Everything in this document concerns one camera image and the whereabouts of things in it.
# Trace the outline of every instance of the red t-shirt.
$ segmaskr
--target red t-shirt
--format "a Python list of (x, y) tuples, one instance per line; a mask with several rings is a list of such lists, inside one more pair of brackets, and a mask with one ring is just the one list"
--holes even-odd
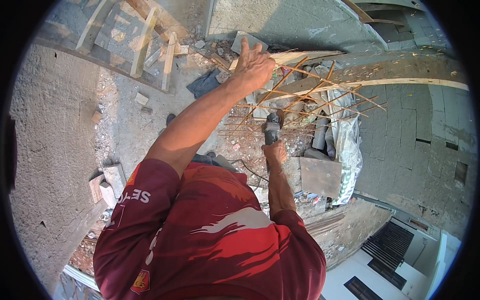
[(190, 163), (179, 180), (165, 162), (141, 162), (98, 238), (102, 295), (317, 300), (322, 250), (295, 212), (268, 219), (246, 182), (245, 174), (202, 163)]

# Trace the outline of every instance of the window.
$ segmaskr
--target window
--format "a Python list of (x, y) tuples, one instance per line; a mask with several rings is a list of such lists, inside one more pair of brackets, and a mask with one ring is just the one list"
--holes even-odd
[(344, 286), (359, 300), (382, 300), (356, 276), (353, 276)]
[(375, 272), (380, 274), (383, 278), (385, 278), (388, 282), (393, 284), (399, 290), (402, 290), (403, 286), (407, 283), (407, 281), (402, 276), (395, 273), (395, 271), (392, 271), (389, 267), (387, 267), (384, 263), (382, 263), (376, 258), (372, 259), (368, 263), (368, 266), (375, 270)]

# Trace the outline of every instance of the person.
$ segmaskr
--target person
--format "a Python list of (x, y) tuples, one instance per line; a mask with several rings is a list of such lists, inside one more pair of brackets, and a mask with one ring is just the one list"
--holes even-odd
[(271, 78), (261, 44), (233, 75), (190, 104), (159, 135), (128, 179), (95, 249), (106, 299), (317, 300), (325, 257), (296, 213), (283, 143), (262, 146), (270, 165), (270, 219), (245, 174), (192, 162), (230, 109)]

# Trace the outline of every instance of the shoe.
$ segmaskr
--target shoe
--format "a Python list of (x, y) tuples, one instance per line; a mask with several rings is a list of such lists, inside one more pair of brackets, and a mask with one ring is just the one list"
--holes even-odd
[(170, 122), (173, 121), (173, 119), (175, 119), (175, 115), (174, 114), (169, 114), (168, 117), (167, 117), (167, 126), (170, 124)]

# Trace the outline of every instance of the hand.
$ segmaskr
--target hand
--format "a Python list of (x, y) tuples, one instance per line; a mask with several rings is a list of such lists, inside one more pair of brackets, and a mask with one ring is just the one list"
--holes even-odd
[(287, 152), (285, 151), (282, 140), (278, 140), (271, 145), (263, 145), (262, 150), (270, 167), (281, 165), (287, 159)]
[(231, 79), (240, 79), (242, 89), (249, 94), (263, 87), (272, 78), (275, 59), (270, 53), (260, 52), (262, 44), (256, 43), (252, 49), (246, 37), (241, 39), (241, 54)]

